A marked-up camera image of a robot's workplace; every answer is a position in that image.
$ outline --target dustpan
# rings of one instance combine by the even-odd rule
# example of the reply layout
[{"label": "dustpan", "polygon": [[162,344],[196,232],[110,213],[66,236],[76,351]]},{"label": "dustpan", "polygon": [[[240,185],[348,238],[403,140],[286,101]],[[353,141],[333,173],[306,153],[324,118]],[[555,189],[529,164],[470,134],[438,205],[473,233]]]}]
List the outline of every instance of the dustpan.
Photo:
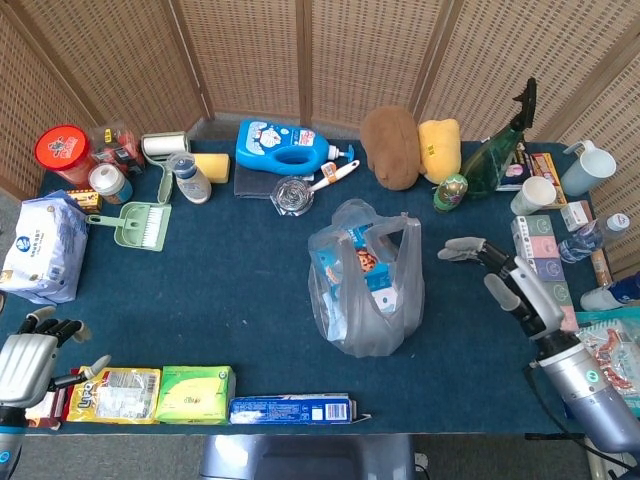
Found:
[{"label": "dustpan", "polygon": [[129,202],[120,210],[120,217],[87,215],[85,221],[92,225],[115,227],[113,239],[122,247],[162,251],[169,225],[171,205]]}]

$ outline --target sponge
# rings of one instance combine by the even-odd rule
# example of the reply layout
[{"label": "sponge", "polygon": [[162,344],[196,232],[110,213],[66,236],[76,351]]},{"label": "sponge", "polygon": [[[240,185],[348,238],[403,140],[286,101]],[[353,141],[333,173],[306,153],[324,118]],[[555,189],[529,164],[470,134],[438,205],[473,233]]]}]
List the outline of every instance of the sponge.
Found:
[{"label": "sponge", "polygon": [[211,183],[227,183],[231,161],[226,153],[194,153],[196,166]]}]

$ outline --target green box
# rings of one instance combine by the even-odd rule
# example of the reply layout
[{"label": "green box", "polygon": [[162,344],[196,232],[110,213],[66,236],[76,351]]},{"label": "green box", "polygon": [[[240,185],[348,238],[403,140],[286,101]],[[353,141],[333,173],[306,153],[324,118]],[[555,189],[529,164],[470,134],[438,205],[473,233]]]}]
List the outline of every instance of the green box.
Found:
[{"label": "green box", "polygon": [[236,388],[231,367],[164,367],[156,420],[163,423],[228,423]]}]

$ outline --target red container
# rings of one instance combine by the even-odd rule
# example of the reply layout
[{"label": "red container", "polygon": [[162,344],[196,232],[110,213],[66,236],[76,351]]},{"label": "red container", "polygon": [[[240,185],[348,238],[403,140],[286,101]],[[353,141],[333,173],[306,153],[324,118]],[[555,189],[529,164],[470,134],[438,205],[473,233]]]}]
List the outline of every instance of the red container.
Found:
[{"label": "red container", "polygon": [[36,142],[36,160],[78,188],[90,188],[89,172],[96,162],[89,155],[89,137],[75,125],[53,127]]}]

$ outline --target jar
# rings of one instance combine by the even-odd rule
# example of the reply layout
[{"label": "jar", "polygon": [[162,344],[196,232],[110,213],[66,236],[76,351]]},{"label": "jar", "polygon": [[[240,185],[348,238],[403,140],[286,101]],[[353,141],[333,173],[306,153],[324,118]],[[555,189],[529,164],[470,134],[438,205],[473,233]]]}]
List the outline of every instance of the jar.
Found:
[{"label": "jar", "polygon": [[96,166],[89,155],[87,135],[75,125],[58,125],[36,142],[36,160],[77,188],[89,188],[89,173]]},{"label": "jar", "polygon": [[131,183],[115,165],[104,163],[98,165],[89,174],[91,188],[104,199],[115,205],[127,202],[133,194]]}]

